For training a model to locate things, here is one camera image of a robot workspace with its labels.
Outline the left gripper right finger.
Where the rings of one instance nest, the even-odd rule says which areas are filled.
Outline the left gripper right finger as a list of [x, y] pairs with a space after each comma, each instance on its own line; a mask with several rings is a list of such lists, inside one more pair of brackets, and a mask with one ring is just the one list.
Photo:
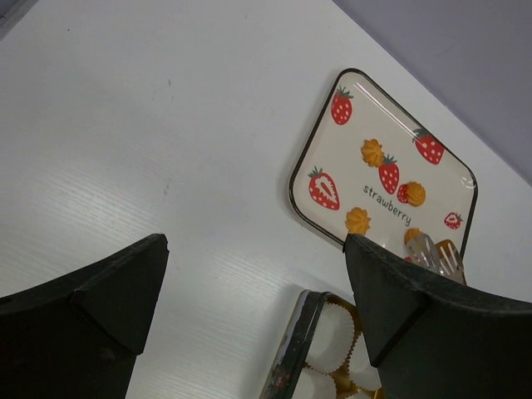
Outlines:
[[531, 305], [454, 282], [349, 234], [347, 272], [387, 398], [529, 398]]

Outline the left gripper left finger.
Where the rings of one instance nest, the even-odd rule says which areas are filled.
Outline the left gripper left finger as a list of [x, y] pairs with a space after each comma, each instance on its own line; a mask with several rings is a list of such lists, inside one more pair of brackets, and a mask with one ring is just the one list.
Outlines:
[[123, 398], [169, 258], [164, 234], [1, 299], [3, 398]]

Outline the metal tongs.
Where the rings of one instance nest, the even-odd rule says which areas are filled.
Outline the metal tongs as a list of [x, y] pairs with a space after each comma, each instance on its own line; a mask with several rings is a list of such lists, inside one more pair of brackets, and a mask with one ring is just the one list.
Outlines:
[[466, 285], [462, 258], [449, 240], [435, 244], [427, 234], [420, 234], [406, 243], [411, 261], [444, 278]]

